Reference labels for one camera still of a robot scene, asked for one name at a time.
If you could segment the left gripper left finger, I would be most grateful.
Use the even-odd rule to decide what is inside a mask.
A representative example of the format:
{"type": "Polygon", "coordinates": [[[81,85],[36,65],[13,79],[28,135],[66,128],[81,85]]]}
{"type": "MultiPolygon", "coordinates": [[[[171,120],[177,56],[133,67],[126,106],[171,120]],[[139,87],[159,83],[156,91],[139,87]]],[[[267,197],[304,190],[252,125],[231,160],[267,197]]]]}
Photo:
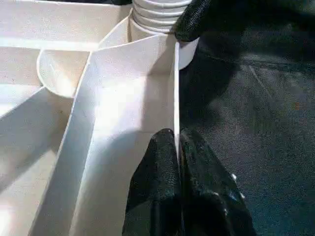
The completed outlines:
{"type": "Polygon", "coordinates": [[[126,236],[178,236],[181,188],[174,133],[154,134],[129,185],[126,236]]]}

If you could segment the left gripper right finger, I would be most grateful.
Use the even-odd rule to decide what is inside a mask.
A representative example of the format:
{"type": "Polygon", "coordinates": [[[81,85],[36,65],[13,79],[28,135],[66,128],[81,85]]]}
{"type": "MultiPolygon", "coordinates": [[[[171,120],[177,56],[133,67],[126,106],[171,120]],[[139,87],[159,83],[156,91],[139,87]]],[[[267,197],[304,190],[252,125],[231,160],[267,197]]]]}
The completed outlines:
{"type": "Polygon", "coordinates": [[[180,133],[187,236],[253,236],[252,217],[232,174],[196,131],[180,133]]]}

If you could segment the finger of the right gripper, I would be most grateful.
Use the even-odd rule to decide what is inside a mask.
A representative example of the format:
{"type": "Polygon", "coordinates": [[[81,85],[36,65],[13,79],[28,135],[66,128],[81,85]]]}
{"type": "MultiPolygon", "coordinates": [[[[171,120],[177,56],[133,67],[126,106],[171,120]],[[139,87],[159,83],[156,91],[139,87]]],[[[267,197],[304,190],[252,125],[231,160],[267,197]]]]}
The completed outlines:
{"type": "Polygon", "coordinates": [[[192,42],[199,38],[207,28],[214,8],[214,0],[192,0],[173,27],[175,38],[181,42],[192,42]]]}

